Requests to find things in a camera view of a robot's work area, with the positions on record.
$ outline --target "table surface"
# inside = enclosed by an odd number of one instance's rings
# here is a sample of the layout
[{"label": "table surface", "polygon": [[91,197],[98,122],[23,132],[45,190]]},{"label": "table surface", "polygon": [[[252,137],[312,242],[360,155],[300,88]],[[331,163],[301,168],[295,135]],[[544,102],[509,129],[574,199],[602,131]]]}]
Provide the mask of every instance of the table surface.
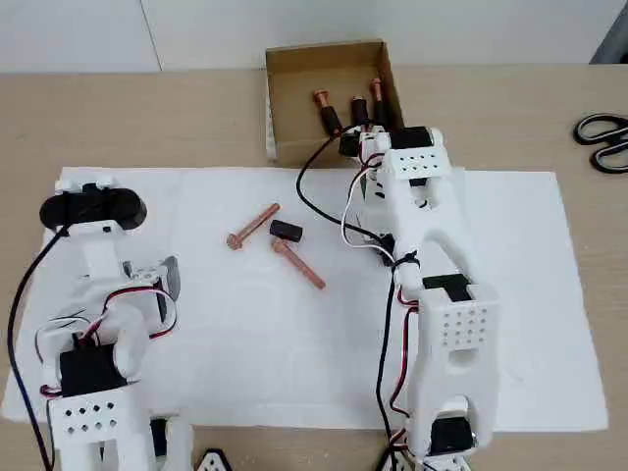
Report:
[{"label": "table surface", "polygon": [[[557,173],[602,369],[608,431],[498,435],[472,458],[474,469],[625,469],[628,177],[593,171],[592,149],[573,143],[570,129],[587,113],[628,113],[628,68],[395,67],[394,73],[406,124],[444,131],[456,165]],[[41,243],[39,204],[63,166],[266,166],[264,87],[263,71],[0,76],[0,305],[8,311]],[[0,358],[4,378],[5,345]],[[196,429],[195,457],[208,446],[222,447],[238,471],[369,470],[382,437]],[[26,425],[0,424],[0,456],[2,470],[41,469]]]}]

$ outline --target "scissors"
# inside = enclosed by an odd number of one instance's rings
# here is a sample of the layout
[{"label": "scissors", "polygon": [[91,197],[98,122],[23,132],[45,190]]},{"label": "scissors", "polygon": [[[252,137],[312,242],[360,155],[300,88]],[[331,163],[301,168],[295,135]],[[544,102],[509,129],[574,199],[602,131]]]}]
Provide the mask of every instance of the scissors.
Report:
[{"label": "scissors", "polygon": [[[585,128],[591,123],[603,123],[614,125],[607,131],[597,134],[585,133]],[[573,138],[582,145],[593,145],[606,143],[607,147],[595,151],[589,162],[598,171],[605,174],[625,174],[628,173],[628,117],[613,115],[611,113],[596,113],[583,118],[573,129]],[[607,163],[606,157],[610,155],[626,153],[623,165],[611,165]]]}]

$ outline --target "copper screw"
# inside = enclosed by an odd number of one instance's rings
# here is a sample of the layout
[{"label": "copper screw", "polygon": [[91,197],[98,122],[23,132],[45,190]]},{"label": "copper screw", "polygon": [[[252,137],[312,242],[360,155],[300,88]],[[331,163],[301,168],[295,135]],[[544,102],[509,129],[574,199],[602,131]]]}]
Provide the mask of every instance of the copper screw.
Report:
[{"label": "copper screw", "polygon": [[242,248],[242,242],[249,237],[253,232],[259,228],[262,224],[270,219],[277,211],[279,211],[280,205],[278,203],[271,204],[266,211],[256,217],[253,221],[248,223],[244,229],[237,234],[229,234],[227,237],[227,245],[233,250]]},{"label": "copper screw", "polygon": [[371,90],[375,101],[382,101],[382,80],[380,78],[373,78],[371,80]]},{"label": "copper screw", "polygon": [[273,240],[273,250],[275,250],[280,255],[284,255],[288,261],[296,267],[296,269],[301,272],[305,278],[307,278],[312,285],[314,285],[318,289],[323,289],[325,287],[325,282],[314,273],[307,264],[296,255],[288,245],[278,237],[275,237]]},{"label": "copper screw", "polygon": [[314,95],[314,101],[318,103],[321,108],[330,106],[329,101],[327,101],[327,98],[330,96],[329,90],[325,90],[325,89],[314,90],[313,95]]}]

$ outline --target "brown cardboard box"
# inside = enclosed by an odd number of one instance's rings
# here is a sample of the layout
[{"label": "brown cardboard box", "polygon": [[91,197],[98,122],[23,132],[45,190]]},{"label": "brown cardboard box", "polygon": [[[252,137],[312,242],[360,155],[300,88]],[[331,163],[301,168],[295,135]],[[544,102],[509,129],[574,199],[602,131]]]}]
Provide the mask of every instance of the brown cardboard box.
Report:
[{"label": "brown cardboard box", "polygon": [[[300,167],[328,138],[313,100],[315,89],[327,88],[330,104],[343,126],[351,124],[350,100],[363,95],[372,114],[371,79],[382,79],[389,127],[403,124],[386,43],[381,40],[315,44],[266,51],[277,163]],[[318,166],[337,166],[343,159],[334,143]]]}]

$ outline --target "white foam board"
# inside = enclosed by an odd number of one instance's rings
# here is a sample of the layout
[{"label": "white foam board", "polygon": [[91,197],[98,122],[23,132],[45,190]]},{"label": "white foam board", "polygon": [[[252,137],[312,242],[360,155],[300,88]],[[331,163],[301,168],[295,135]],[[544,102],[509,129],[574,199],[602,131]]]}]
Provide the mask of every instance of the white foam board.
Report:
[{"label": "white foam board", "polygon": [[[294,193],[282,169],[64,169],[64,178],[113,174],[144,199],[148,217],[123,252],[179,257],[180,322],[154,341],[142,367],[146,403],[196,425],[364,428],[382,426],[374,398],[389,270],[350,250],[338,228]],[[312,171],[304,191],[343,207],[350,170]],[[467,217],[503,301],[498,431],[585,431],[607,426],[602,381],[573,247],[554,174],[466,172]],[[297,249],[325,279],[318,291],[270,249],[267,229],[233,252],[225,238],[272,201],[305,228]],[[429,260],[430,250],[421,255]],[[34,329],[63,306],[80,272],[63,243],[36,273],[18,361],[40,418]],[[392,315],[384,391],[400,363],[403,311]],[[2,414],[24,420],[11,377]]]}]

